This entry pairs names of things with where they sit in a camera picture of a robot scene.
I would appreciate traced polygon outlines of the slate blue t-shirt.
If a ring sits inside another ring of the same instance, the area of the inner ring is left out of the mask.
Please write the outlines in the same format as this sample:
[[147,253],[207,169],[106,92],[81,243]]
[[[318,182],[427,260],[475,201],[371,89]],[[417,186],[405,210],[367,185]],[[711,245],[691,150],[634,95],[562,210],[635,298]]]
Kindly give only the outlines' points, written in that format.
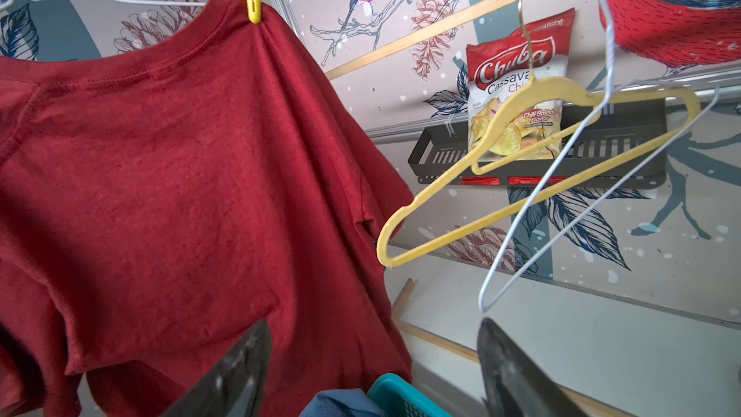
[[299,416],[383,417],[386,413],[361,389],[333,389],[316,394]]

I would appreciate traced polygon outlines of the wooden clothes rack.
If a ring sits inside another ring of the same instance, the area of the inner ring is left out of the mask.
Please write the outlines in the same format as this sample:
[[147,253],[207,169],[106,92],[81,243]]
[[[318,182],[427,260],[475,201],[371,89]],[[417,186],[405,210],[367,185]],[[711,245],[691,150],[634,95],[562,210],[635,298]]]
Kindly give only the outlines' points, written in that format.
[[[523,29],[522,33],[526,33],[527,29],[525,28],[525,24],[522,18],[522,0],[482,0],[481,2],[474,4],[460,12],[456,12],[452,15],[449,15],[449,17],[446,17],[445,19],[441,19],[440,21],[437,21],[436,23],[432,23],[430,26],[426,28],[422,28],[421,30],[415,31],[407,36],[404,36],[402,38],[399,38],[399,40],[396,40],[395,42],[391,42],[391,44],[386,44],[386,46],[382,46],[381,48],[378,48],[376,50],[373,50],[372,52],[362,55],[354,60],[351,60],[347,63],[344,63],[343,65],[339,65],[338,67],[335,67],[334,69],[330,69],[330,71],[326,71],[325,75],[329,80],[333,80],[339,77],[342,77],[344,75],[348,75],[349,73],[352,73],[353,71],[360,70],[364,67],[367,67],[368,65],[378,62],[382,59],[388,58],[394,54],[397,54],[403,50],[406,50],[407,48],[410,48],[412,46],[416,46],[417,44],[420,44],[420,42],[427,41],[429,39],[432,39],[435,36],[438,36],[440,34],[446,33],[454,28],[457,28],[459,26],[462,26],[465,23],[468,23],[470,21],[479,19],[480,17],[483,17],[484,15],[488,15],[491,13],[494,13],[503,7],[509,6],[512,3],[517,2],[518,4],[518,13],[519,13],[519,22]],[[606,91],[607,95],[611,96],[613,91],[612,86],[612,73],[611,71],[614,70],[614,36],[612,31],[612,25],[609,23],[612,23],[611,17],[607,17],[609,15],[609,10],[607,10],[609,7],[605,2],[605,5],[602,5],[604,7],[604,14],[605,19],[608,22],[607,28],[605,31],[605,37],[606,37],[606,52],[608,55],[606,56],[606,65],[607,65],[607,76],[606,76]],[[408,322],[404,322],[401,320],[401,316],[403,315],[403,312],[405,308],[407,307],[407,303],[413,294],[414,288],[416,282],[412,280],[411,278],[407,279],[405,282],[403,288],[399,292],[399,295],[397,296],[396,300],[393,302],[393,318],[397,324],[397,327],[399,329],[408,334],[411,335],[419,340],[425,341],[429,343],[430,345],[436,346],[441,349],[445,349],[445,351],[449,351],[449,353],[454,353],[464,359],[471,360],[475,363],[480,363],[479,360],[479,353],[478,351],[474,351],[474,349],[469,349],[469,347],[464,347],[464,345],[455,343],[451,340],[448,340],[440,335],[434,334],[431,331],[424,330],[420,327],[414,326],[412,324],[409,324]],[[559,405],[562,405],[564,403],[570,403],[575,407],[576,409],[579,409],[580,412],[582,412],[586,416],[632,416],[631,414],[628,414],[627,412],[617,409],[616,407],[611,407],[611,405],[607,405],[607,403],[602,403],[598,400],[595,400],[593,398],[590,398],[584,394],[580,394],[574,390],[571,390],[566,387],[559,387],[558,384],[549,382],[546,384],[554,385],[557,388],[557,391],[559,393],[556,393],[555,395],[551,393],[551,395],[555,396],[555,398],[559,398],[561,401],[559,401]],[[536,385],[535,393],[536,391],[543,393],[545,391],[548,391],[545,389],[544,385]],[[535,403],[536,398],[551,398],[551,395],[545,396],[541,394],[542,396],[536,394],[533,394],[532,403]]]

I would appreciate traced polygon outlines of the yellow plastic hanger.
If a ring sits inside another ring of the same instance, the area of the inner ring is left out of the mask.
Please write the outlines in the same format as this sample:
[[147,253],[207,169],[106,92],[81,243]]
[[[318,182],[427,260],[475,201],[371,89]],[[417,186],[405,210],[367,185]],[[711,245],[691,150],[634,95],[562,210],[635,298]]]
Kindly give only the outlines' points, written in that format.
[[[533,204],[539,203],[546,198],[551,198],[575,185],[580,185],[602,173],[609,172],[626,162],[635,160],[645,154],[654,156],[659,149],[667,146],[673,138],[671,133],[665,133],[654,139],[644,142],[644,144],[633,148],[625,153],[614,156],[600,164],[592,166],[578,174],[575,174],[564,181],[555,185],[550,185],[550,179],[555,175],[560,165],[567,157],[568,151],[576,143],[583,131],[592,125],[602,113],[602,110],[612,102],[632,103],[632,102],[651,102],[652,100],[665,100],[666,98],[678,98],[681,100],[688,112],[688,119],[694,121],[700,115],[700,99],[691,90],[682,87],[673,87],[669,89],[648,89],[640,91],[611,91],[611,96],[607,95],[606,88],[603,93],[596,94],[587,91],[579,83],[564,76],[552,76],[546,78],[537,78],[534,75],[530,77],[528,84],[514,96],[509,98],[494,115],[484,137],[480,144],[461,158],[455,165],[448,169],[444,174],[437,178],[431,185],[420,192],[406,207],[400,208],[395,212],[381,230],[378,242],[376,243],[376,256],[380,264],[386,268],[395,268],[406,264],[416,258],[424,256],[442,246],[446,246],[454,241],[458,241],[491,223],[499,221],[508,216],[514,216],[520,220],[526,214],[526,211]],[[589,107],[590,113],[579,123],[573,124],[564,131],[550,135],[542,141],[522,150],[517,154],[505,156],[504,158],[493,159],[489,156],[489,148],[503,133],[508,124],[523,114],[529,108],[541,102],[550,100],[559,100],[562,103],[570,103],[576,106]],[[437,237],[432,241],[407,251],[399,257],[392,258],[388,254],[389,241],[396,231],[397,227],[405,218],[410,216],[414,210],[418,210],[422,204],[428,202],[443,187],[449,185],[453,180],[465,170],[469,169],[476,176],[483,176],[496,169],[504,167],[511,162],[515,162],[539,151],[547,151],[553,145],[559,145],[560,150],[554,154],[553,161],[549,169],[541,176],[534,191],[525,200],[520,200],[513,205],[498,210],[481,218],[465,227],[452,231],[449,234]]]

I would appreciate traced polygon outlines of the black wall basket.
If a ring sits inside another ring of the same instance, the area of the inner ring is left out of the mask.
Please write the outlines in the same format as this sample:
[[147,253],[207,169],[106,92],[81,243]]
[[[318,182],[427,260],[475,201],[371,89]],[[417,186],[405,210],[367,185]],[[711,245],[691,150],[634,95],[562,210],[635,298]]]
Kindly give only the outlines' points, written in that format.
[[[466,131],[465,121],[424,129],[408,159],[421,185],[432,183],[468,153]],[[583,131],[549,183],[564,181],[667,132],[663,100],[614,104]],[[467,169],[453,182],[532,187],[549,166],[548,160],[517,160],[483,176]]]

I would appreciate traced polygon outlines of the dark red t-shirt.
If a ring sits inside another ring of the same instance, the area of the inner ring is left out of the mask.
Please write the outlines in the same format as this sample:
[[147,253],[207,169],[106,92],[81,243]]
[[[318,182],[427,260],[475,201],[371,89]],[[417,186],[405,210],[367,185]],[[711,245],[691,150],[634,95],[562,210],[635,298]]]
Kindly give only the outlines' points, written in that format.
[[270,7],[160,44],[1,61],[1,411],[156,416],[259,320],[261,413],[411,378],[376,241],[395,167]]

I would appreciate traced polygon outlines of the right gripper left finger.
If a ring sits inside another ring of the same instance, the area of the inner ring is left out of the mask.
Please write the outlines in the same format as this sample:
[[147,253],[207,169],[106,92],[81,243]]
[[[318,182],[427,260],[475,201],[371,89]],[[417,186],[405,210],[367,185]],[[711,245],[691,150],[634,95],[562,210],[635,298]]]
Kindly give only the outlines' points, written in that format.
[[266,320],[251,326],[165,417],[258,416],[272,352]]

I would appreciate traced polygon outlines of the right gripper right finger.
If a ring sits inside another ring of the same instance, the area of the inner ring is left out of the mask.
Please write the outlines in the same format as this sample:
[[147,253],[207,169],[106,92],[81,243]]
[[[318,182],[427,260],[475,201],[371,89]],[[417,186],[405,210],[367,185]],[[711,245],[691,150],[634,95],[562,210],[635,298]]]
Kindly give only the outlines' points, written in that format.
[[477,351],[488,415],[567,417],[585,414],[494,320],[482,320]]

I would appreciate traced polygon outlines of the yellow chips bag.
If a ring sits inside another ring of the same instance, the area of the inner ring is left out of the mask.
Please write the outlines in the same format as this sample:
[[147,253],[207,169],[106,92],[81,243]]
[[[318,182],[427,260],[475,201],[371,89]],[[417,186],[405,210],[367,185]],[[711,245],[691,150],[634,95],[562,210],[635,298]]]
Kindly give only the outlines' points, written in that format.
[[[468,148],[484,137],[494,115],[534,75],[565,76],[576,10],[571,8],[517,29],[507,38],[468,46]],[[561,131],[563,103],[541,102],[519,115],[489,148],[493,159],[517,154]]]

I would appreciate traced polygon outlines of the teal plastic basket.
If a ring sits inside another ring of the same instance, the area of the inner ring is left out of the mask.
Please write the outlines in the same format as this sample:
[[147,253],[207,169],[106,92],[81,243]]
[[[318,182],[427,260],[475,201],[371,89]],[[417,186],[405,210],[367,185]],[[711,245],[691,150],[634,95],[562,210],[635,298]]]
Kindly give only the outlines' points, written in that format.
[[451,416],[396,374],[385,374],[378,378],[367,395],[389,417]]

